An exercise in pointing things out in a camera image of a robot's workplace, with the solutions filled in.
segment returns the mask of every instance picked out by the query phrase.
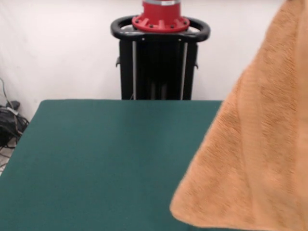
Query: green table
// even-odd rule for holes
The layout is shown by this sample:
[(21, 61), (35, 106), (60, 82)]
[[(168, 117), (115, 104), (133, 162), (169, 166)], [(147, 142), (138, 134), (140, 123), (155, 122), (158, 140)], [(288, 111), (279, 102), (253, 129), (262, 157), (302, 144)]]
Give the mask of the green table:
[(219, 105), (44, 101), (0, 177), (1, 230), (198, 230), (169, 203)]

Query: black handle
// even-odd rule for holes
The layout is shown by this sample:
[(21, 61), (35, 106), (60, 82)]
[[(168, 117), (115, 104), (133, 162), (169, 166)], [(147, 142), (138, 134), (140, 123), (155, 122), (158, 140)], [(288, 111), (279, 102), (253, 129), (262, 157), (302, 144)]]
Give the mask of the black handle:
[(153, 33), (140, 30), (125, 30), (125, 26), (132, 25), (135, 16), (127, 16), (116, 19), (111, 24), (111, 33), (114, 37), (129, 41), (183, 41), (183, 42), (202, 42), (209, 38), (211, 29), (208, 24), (198, 19), (187, 18), (190, 20), (190, 27), (196, 28), (198, 32), (184, 31), (179, 33)]

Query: cable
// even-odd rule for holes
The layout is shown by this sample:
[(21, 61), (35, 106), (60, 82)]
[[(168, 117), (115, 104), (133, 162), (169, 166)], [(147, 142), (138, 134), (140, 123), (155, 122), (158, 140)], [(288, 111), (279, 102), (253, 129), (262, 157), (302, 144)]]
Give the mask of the cable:
[[(10, 159), (10, 157), (9, 157), (9, 156), (3, 155), (3, 154), (0, 154), (0, 155), (2, 155), (2, 156), (4, 156), (4, 157), (6, 157), (6, 158), (8, 158), (8, 159)], [(0, 164), (0, 173), (2, 173), (2, 172), (3, 172), (4, 167), (7, 165), (7, 163), (8, 163), (8, 162), (6, 162), (6, 163), (4, 163), (4, 164)]]
[(0, 155), (3, 156), (3, 157), (5, 157), (5, 158), (10, 159), (10, 157), (9, 157), (8, 155), (2, 154), (2, 153), (0, 153)]
[(0, 106), (0, 151), (2, 148), (14, 149), (21, 136), (29, 125), (29, 121), (14, 110), (13, 104), (8, 100), (2, 78), (3, 95), (7, 101), (6, 106)]

